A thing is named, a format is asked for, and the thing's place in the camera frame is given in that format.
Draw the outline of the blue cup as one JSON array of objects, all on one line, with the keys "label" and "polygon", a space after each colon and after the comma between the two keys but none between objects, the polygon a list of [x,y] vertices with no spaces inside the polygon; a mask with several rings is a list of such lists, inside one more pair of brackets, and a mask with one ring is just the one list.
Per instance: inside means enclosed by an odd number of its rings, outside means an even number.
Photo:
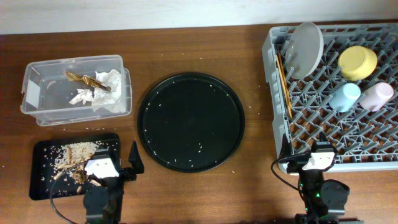
[{"label": "blue cup", "polygon": [[329,101],[331,108],[337,112],[347,112],[361,96],[359,86],[354,83],[345,83],[333,92]]}]

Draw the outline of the small bottle with white cap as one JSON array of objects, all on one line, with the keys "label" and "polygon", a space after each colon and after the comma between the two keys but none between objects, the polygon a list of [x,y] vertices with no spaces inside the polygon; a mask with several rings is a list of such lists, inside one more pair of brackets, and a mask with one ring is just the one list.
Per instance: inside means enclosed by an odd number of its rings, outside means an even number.
[{"label": "small bottle with white cap", "polygon": [[68,81],[77,81],[77,82],[83,82],[84,84],[88,85],[88,86],[92,86],[95,88],[99,88],[101,90],[107,91],[107,92],[111,92],[111,87],[110,86],[106,86],[104,84],[102,84],[100,81],[91,78],[87,75],[83,75],[83,76],[78,76],[72,72],[65,72],[66,76],[67,76],[67,80]]}]

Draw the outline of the yellow bowl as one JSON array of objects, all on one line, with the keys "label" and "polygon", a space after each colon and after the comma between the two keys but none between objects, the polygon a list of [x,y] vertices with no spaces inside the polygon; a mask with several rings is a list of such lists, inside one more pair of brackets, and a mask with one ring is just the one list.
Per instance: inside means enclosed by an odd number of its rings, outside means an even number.
[{"label": "yellow bowl", "polygon": [[376,69],[377,61],[377,55],[373,50],[357,45],[340,54],[338,65],[345,79],[357,81],[370,76]]}]

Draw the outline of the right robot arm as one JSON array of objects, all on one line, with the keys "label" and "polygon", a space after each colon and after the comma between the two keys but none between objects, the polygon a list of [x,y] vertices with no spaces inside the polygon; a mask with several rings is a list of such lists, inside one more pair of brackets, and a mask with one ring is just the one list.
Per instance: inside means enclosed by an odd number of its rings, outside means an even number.
[{"label": "right robot arm", "polygon": [[272,164],[285,164],[288,174],[298,174],[298,191],[305,205],[304,214],[296,214],[294,223],[363,223],[355,218],[342,219],[350,193],[349,187],[337,180],[326,180],[323,174],[334,165],[338,153],[335,146],[320,133],[309,151],[291,154],[293,147],[286,135],[282,137],[280,156]]}]

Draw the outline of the white tissue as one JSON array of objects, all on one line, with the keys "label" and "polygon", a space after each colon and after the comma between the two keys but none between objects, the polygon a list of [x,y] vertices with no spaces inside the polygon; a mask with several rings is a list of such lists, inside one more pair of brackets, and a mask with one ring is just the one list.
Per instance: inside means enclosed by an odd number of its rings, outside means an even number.
[{"label": "white tissue", "polygon": [[112,69],[110,72],[96,72],[96,79],[103,85],[110,87],[111,91],[95,88],[91,102],[94,111],[105,108],[112,113],[124,113],[126,106],[122,100],[122,75],[117,70]]}]

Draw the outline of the small tissue piece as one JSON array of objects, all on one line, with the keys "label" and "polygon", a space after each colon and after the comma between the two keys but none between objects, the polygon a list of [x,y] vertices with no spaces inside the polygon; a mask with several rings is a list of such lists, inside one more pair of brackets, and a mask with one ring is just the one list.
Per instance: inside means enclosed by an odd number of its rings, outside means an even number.
[{"label": "small tissue piece", "polygon": [[93,92],[90,89],[77,89],[77,95],[69,103],[75,105],[82,102],[85,105],[87,101],[93,101]]}]

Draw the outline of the pink cup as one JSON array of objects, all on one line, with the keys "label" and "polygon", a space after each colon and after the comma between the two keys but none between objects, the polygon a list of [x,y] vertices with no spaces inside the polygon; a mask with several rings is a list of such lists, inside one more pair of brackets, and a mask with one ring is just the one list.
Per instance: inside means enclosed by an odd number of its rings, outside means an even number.
[{"label": "pink cup", "polygon": [[393,87],[386,82],[379,82],[364,92],[359,102],[362,108],[375,112],[382,108],[394,95]]}]

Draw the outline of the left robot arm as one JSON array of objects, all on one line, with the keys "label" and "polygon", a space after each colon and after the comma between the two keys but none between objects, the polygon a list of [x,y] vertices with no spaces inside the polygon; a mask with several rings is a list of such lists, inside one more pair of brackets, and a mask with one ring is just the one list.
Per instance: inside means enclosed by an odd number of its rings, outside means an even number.
[{"label": "left robot arm", "polygon": [[114,149],[99,149],[88,160],[85,172],[95,182],[83,198],[87,223],[119,223],[123,205],[124,183],[135,181],[144,173],[137,143],[129,153],[129,167],[122,168],[120,153]]}]

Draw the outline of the grey plate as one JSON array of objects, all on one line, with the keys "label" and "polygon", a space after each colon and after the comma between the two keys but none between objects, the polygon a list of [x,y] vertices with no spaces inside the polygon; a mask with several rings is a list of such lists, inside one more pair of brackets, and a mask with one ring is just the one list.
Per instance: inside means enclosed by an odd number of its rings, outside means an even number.
[{"label": "grey plate", "polygon": [[301,79],[313,73],[322,58],[323,46],[321,30],[312,22],[301,23],[293,31],[285,52],[286,69],[294,69],[291,77]]}]

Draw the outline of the food scraps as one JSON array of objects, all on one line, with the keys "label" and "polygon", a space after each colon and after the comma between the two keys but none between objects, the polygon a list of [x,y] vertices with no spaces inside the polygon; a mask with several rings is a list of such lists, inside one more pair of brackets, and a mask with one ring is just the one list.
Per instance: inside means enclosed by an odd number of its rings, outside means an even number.
[{"label": "food scraps", "polygon": [[39,191],[40,199],[80,195],[87,187],[95,185],[90,181],[81,165],[70,171],[67,169],[88,161],[98,149],[116,150],[117,144],[111,141],[78,142],[47,146],[40,150]]}]

